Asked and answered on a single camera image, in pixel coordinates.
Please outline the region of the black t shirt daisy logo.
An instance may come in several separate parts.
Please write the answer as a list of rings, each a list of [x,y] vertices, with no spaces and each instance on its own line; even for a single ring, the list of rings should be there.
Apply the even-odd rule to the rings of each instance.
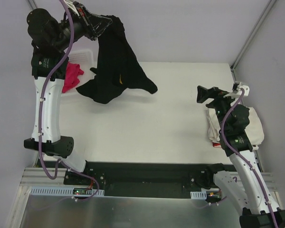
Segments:
[[[126,39],[123,23],[114,15],[106,17],[112,23],[98,38],[97,67],[90,68],[95,76],[77,87],[77,92],[100,104],[109,103],[127,88],[155,94],[158,87],[140,66]]]

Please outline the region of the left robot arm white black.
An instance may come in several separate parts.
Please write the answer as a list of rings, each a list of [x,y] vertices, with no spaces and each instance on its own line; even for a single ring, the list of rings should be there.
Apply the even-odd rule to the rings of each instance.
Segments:
[[[89,12],[77,1],[65,0],[63,7],[66,11],[61,22],[42,8],[32,10],[27,16],[33,46],[36,115],[33,133],[24,141],[24,147],[40,156],[56,158],[69,170],[75,170],[75,180],[85,185],[91,179],[91,173],[85,169],[86,161],[74,152],[74,139],[60,134],[60,100],[73,43],[81,37],[96,40],[112,20]]]

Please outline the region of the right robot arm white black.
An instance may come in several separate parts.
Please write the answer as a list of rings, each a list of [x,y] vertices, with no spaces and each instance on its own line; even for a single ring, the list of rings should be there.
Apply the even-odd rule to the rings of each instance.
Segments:
[[[270,193],[257,166],[252,144],[245,128],[249,125],[249,108],[240,104],[249,87],[235,83],[232,92],[217,87],[197,87],[197,103],[214,109],[220,125],[222,149],[235,167],[239,186],[223,164],[209,165],[205,170],[206,187],[218,187],[239,214],[242,228],[285,228],[285,209],[280,208]]]

